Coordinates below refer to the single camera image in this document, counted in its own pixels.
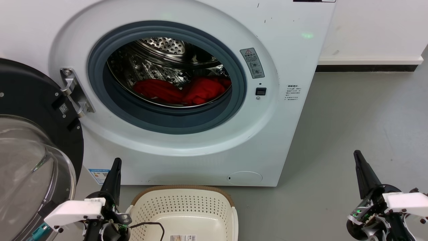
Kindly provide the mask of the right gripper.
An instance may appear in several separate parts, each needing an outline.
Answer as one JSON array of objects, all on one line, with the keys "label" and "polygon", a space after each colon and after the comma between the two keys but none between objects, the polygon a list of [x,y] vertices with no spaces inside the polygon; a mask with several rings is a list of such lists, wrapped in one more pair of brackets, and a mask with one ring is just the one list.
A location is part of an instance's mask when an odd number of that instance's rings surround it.
[{"label": "right gripper", "polygon": [[428,198],[414,188],[403,193],[381,184],[360,150],[354,151],[355,171],[361,203],[348,215],[348,233],[359,241],[415,241],[407,218],[427,224]]}]

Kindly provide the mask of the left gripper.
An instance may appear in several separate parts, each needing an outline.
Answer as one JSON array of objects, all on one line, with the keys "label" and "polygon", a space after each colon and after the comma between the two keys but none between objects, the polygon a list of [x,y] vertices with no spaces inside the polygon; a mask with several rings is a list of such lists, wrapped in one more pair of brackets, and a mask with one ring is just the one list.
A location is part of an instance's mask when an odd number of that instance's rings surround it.
[{"label": "left gripper", "polygon": [[55,232],[72,223],[84,225],[84,241],[130,240],[130,215],[118,210],[122,179],[122,159],[115,158],[101,191],[90,194],[83,201],[69,200],[59,204],[44,222]]}]

